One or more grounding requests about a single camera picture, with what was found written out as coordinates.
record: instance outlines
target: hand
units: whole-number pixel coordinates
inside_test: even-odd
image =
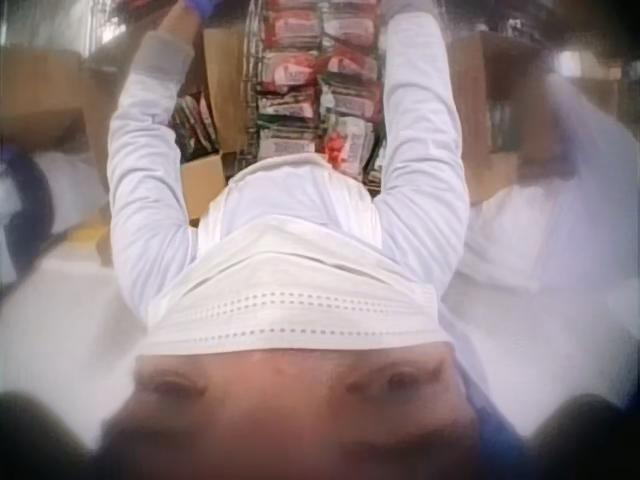
[[[184,4],[195,10],[200,17],[200,21],[204,22],[211,18],[224,1],[225,0],[184,0]]]

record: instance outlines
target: white sleeve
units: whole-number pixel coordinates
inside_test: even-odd
[[[447,52],[429,13],[396,15],[387,41],[387,158],[375,200],[382,247],[441,295],[462,255],[469,217]]]
[[[111,120],[113,262],[124,298],[141,319],[150,301],[196,257],[180,152],[167,126],[192,56],[176,40],[147,35]]]

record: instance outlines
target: eye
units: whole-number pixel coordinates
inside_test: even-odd
[[[202,397],[206,388],[173,372],[155,372],[138,379],[138,387],[154,400],[181,405]]]
[[[372,401],[402,401],[421,392],[428,375],[420,369],[387,368],[347,386],[347,392]]]
[[[422,383],[417,373],[400,371],[389,376],[386,387],[390,394],[407,394],[419,389]]]

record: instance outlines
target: white face mask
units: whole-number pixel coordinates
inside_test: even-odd
[[[154,300],[148,318],[147,355],[448,341],[432,287],[357,241],[285,218],[225,238]]]

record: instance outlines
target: white clothing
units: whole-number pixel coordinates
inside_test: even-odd
[[[150,302],[217,248],[211,225],[220,222],[224,237],[277,216],[315,224],[319,241],[323,229],[327,238],[339,232],[345,240],[359,239],[363,255],[379,247],[414,282],[432,286],[437,295],[444,291],[462,253],[469,200],[436,20],[426,13],[394,17],[387,52],[387,161],[375,201],[326,168],[264,164],[229,191],[221,218],[213,217],[214,203],[198,230],[187,223],[179,152],[166,126],[179,81],[134,66],[112,120],[108,173],[115,269],[139,317],[147,318]]]
[[[471,211],[441,321],[462,366],[530,436],[564,402],[637,389],[638,143],[552,76],[570,180],[514,185]]]

